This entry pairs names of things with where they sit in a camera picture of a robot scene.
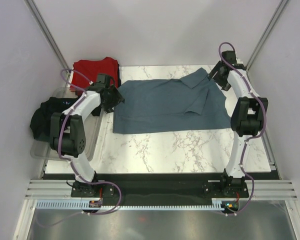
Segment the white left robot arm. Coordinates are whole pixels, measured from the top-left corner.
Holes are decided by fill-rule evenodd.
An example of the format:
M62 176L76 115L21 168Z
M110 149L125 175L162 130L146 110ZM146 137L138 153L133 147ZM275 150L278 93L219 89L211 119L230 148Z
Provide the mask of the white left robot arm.
M116 88L114 78L108 74L100 73L95 82L89 80L88 83L86 88L69 84L81 95L63 112L52 114L49 143L51 149L57 151L59 158L70 164L75 179L83 183L82 191L89 197L94 197L99 193L100 185L94 181L96 172L85 153L87 140L84 122L96 108L100 107L107 114L112 113L125 99Z

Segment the blue-grey t-shirt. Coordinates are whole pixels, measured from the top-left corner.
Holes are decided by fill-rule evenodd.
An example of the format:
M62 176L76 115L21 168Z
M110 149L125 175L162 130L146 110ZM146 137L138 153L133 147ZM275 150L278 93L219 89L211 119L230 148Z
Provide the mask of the blue-grey t-shirt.
M226 97L204 68L179 79L128 80L113 114L122 135L219 130L231 126Z

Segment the clear plastic bin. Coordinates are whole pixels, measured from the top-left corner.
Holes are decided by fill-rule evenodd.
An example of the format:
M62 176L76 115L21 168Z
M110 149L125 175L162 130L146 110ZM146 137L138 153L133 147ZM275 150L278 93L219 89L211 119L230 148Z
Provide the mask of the clear plastic bin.
M57 88L53 94L53 97L56 98L76 98L77 95L70 90L70 88L60 87ZM90 114L84 121L84 132L86 137L86 145L84 152L88 161L90 162L94 156L96 149L96 144L100 132L102 117L105 115L104 111L101 109L99 116L93 116ZM53 160L53 161L62 161L56 150L52 150L50 144L44 141L34 140L30 155L38 160Z

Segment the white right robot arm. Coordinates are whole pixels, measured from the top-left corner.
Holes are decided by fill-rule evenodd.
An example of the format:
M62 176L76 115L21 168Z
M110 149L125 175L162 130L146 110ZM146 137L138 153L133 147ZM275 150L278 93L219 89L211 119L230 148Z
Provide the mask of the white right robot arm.
M252 141L265 132L269 102L253 89L245 67L237 63L234 50L220 51L219 56L220 61L209 76L223 91L233 89L237 99L230 118L234 142L224 172L229 178L241 179L247 175L245 165Z

